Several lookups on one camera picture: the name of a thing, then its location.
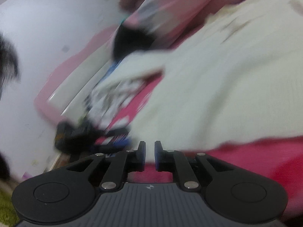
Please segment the pink white headboard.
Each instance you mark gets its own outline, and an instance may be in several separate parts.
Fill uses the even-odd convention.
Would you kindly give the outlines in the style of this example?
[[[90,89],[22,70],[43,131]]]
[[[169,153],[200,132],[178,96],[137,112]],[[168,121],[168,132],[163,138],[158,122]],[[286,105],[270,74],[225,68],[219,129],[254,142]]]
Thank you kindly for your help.
[[[97,33],[82,51],[61,63],[34,100],[37,111],[55,126],[76,125],[85,115],[85,99],[111,66],[106,43],[117,26]]]

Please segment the black garment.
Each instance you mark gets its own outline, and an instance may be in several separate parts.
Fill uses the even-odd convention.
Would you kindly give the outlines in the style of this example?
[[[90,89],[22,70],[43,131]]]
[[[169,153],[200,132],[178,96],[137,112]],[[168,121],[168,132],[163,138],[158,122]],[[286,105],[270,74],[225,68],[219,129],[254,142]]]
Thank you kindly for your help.
[[[135,51],[148,50],[155,37],[140,29],[131,29],[121,24],[113,40],[112,58],[121,61]]]

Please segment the pink floral duvet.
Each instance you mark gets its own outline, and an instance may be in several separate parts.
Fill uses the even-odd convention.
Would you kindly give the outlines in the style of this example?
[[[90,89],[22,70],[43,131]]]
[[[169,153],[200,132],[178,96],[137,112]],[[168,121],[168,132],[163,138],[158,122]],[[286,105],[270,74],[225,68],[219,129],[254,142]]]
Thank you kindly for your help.
[[[124,22],[129,29],[139,29],[154,39],[155,48],[166,48],[181,34],[203,24],[209,14],[225,5],[244,0],[145,0]]]

